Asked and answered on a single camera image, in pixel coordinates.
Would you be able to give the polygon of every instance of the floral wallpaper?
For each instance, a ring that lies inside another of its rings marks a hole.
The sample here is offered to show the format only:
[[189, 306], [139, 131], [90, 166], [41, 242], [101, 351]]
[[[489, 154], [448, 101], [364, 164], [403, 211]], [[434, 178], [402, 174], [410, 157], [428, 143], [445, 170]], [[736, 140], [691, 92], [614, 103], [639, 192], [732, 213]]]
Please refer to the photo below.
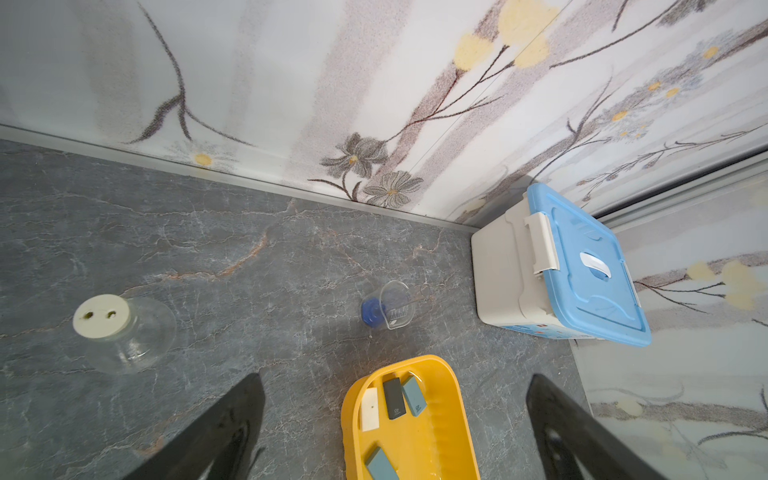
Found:
[[768, 144], [764, 0], [0, 6], [0, 122], [482, 225]]
[[768, 477], [768, 174], [620, 231], [654, 341], [574, 344], [595, 417], [667, 478]]

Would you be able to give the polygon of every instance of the box latch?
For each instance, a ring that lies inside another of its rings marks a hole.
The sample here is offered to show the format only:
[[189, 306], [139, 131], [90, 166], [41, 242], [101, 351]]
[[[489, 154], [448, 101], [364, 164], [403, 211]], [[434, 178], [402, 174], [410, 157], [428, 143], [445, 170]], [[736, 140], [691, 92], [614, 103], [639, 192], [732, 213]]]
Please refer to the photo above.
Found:
[[549, 218], [542, 212], [537, 212], [523, 218], [523, 223], [531, 232], [533, 242], [533, 273], [539, 274], [544, 270], [560, 270], [558, 251], [554, 247], [552, 226]]

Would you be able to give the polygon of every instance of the black power bank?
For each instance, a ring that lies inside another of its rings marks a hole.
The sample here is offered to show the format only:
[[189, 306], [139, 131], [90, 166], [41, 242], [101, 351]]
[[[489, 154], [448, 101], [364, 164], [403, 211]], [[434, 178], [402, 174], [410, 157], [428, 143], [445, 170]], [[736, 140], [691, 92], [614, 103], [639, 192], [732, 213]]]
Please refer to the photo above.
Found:
[[394, 420], [405, 415], [406, 403], [402, 399], [400, 379], [387, 380], [382, 386], [384, 387], [384, 400], [386, 401], [386, 411], [389, 414], [389, 419]]

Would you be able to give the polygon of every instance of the baseboard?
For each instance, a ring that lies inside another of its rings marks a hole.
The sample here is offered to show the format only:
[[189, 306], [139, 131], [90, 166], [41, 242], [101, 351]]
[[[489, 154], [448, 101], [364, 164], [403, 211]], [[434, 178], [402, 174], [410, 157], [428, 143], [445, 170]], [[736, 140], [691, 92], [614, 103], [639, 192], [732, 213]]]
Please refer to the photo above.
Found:
[[374, 205], [361, 204], [351, 200], [331, 197], [330, 195], [318, 194], [298, 188], [286, 187], [284, 185], [271, 184], [261, 180], [241, 177], [233, 174], [225, 174], [204, 168], [197, 168], [187, 164], [176, 163], [161, 158], [139, 155], [133, 152], [123, 151], [117, 148], [102, 147], [101, 145], [89, 144], [86, 142], [70, 140], [68, 138], [56, 137], [54, 135], [43, 134], [37, 131], [25, 130], [23, 128], [11, 127], [0, 124], [0, 138], [3, 140], [16, 141], [23, 144], [35, 145], [38, 147], [50, 148], [52, 150], [65, 151], [73, 154], [84, 155], [87, 157], [99, 158], [102, 160], [116, 161], [122, 164], [135, 165], [137, 167], [152, 168], [168, 172], [170, 174], [186, 175], [188, 177], [202, 178], [212, 180], [223, 184], [237, 185], [238, 187], [252, 188], [270, 192], [271, 194], [285, 195], [286, 197], [295, 197], [302, 200], [310, 200], [321, 204], [334, 205], [336, 207], [351, 208], [371, 214], [386, 215], [387, 217], [399, 218], [401, 220], [410, 220], [412, 222], [427, 223], [436, 227], [451, 228], [474, 233], [478, 231], [475, 227], [461, 225], [460, 223], [438, 220], [436, 218], [424, 217], [422, 215], [410, 214], [389, 208], [376, 207]]

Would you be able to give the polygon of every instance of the yellow tray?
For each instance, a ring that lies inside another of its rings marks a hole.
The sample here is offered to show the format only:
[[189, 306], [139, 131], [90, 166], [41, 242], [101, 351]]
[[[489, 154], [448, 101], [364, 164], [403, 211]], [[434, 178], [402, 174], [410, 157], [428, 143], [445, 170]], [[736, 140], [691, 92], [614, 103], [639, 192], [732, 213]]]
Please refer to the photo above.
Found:
[[[382, 382], [396, 376], [403, 382], [412, 374], [419, 380], [427, 408], [415, 417], [406, 403], [406, 414], [390, 420]], [[371, 387], [379, 393], [379, 427], [363, 432], [360, 403]], [[438, 356], [395, 363], [355, 382], [344, 397], [341, 428], [347, 480], [371, 480], [365, 460], [377, 446], [402, 480], [480, 479], [458, 380]]]

